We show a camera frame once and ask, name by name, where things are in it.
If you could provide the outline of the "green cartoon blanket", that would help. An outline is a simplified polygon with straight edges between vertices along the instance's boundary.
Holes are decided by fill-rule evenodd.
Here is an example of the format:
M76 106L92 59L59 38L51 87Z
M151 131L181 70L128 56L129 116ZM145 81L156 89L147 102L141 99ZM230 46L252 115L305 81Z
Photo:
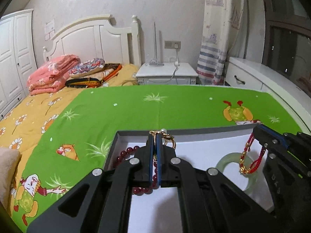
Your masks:
M29 96L1 121L1 145L22 155L12 220L26 231L87 173L101 167L119 130L233 126L231 113L284 133L300 131L268 93L216 86L119 86Z

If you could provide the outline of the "wall socket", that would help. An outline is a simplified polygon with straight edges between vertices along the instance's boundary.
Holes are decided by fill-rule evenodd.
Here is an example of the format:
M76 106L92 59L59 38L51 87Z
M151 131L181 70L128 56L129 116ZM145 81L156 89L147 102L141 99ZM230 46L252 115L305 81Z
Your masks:
M181 48L181 42L180 41L164 41L164 48L179 50Z

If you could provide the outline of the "white nightstand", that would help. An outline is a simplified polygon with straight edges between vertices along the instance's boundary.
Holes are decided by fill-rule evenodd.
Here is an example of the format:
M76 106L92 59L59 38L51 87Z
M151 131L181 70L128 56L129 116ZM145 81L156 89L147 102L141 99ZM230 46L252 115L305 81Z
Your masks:
M135 77L139 85L195 85L198 74L189 63L145 63Z

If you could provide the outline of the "white window cabinet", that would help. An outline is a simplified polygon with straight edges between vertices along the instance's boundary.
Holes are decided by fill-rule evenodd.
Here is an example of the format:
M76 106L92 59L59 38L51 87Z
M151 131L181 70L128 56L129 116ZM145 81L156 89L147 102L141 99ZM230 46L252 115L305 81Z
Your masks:
M271 68L242 58L229 57L225 82L269 93L292 116L304 133L310 134L310 97Z

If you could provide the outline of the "patterned pillow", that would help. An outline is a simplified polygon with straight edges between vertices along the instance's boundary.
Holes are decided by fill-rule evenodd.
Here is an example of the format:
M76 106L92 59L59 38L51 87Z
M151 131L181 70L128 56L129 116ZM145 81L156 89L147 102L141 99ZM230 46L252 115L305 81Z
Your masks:
M82 78L100 72L104 69L105 61L101 58L94 58L86 62L79 63L69 70L71 78Z

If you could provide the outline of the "gold ring bangles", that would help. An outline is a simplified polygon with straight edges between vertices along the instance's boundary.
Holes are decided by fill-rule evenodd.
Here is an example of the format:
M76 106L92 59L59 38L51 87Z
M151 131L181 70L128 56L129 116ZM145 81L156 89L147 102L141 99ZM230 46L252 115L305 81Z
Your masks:
M176 142L175 138L168 134L166 129L161 130L151 130L149 131L149 134L153 136L154 144L156 145L156 137L159 135L161 137L161 140L164 142L163 145L166 146L168 143L172 144L172 148L176 149Z

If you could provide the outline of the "yellow floral bedsheet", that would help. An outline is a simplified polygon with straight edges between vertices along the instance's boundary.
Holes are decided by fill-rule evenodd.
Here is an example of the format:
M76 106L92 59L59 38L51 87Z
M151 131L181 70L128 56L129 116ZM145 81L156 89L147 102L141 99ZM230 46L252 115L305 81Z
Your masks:
M144 88L64 88L27 97L1 121L1 147L21 158L5 212L18 224L32 220L86 174L103 167L114 133L138 127Z

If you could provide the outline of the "desk lamp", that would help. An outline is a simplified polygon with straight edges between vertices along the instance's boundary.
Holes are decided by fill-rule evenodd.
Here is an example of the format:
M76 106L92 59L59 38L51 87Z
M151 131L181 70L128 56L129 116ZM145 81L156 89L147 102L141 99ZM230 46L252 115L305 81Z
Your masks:
M163 66L163 63L158 61L158 50L157 50L157 37L156 37L156 23L152 23L153 26L153 47L154 47L154 58L151 59L149 65L150 66L155 66L155 67L160 67Z

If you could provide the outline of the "white headboard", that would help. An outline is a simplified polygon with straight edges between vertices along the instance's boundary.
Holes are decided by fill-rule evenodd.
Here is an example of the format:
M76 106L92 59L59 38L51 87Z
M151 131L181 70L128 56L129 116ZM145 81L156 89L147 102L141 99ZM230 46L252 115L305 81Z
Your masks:
M128 27L114 27L112 15L95 15L76 20L52 37L51 50L43 47L43 59L74 54L82 62L102 58L106 63L141 67L140 24L136 15Z

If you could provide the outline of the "black orange folded cloth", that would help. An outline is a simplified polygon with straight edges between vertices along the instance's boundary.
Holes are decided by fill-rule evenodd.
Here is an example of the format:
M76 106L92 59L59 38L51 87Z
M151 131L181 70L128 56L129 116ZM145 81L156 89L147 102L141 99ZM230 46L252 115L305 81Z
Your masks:
M89 72L71 73L65 86L69 88L97 88L116 76L121 69L122 65L119 63L107 63L99 65Z

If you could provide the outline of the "pink folded quilt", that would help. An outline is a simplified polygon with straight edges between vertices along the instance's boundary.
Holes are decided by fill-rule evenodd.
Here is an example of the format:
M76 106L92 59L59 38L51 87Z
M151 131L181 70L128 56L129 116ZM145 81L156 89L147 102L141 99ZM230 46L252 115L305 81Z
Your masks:
M80 62L76 55L62 55L46 62L28 77L26 86L30 95L61 90L70 77L69 70Z

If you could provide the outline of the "white wardrobe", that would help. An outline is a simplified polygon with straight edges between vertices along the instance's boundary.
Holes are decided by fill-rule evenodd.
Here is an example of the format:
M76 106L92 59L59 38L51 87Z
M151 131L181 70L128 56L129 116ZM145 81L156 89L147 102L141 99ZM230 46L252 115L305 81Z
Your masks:
M27 80L38 68L32 14L28 9L1 17L1 119L29 95Z

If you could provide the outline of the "green jade bangle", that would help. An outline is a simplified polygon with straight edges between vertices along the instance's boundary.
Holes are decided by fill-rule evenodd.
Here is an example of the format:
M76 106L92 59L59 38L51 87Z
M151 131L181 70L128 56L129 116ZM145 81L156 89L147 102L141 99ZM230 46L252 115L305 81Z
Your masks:
M258 179L258 173L241 174L239 171L240 153L226 154L218 161L216 168L244 193L250 195Z

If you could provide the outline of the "sailboat curtain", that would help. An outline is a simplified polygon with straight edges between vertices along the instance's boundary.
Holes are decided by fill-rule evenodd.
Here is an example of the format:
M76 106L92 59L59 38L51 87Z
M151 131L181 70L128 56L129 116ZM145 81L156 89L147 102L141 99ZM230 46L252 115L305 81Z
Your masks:
M197 62L201 85L222 85L225 62L243 21L246 0L204 0L204 25Z

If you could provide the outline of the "beige plush cushion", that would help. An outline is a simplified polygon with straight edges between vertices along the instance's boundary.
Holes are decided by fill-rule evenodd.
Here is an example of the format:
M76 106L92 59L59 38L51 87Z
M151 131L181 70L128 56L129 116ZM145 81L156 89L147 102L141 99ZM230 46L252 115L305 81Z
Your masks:
M0 188L1 188L1 203L7 210L10 194L10 185L14 177L14 173L21 154L17 150L1 147L0 149Z

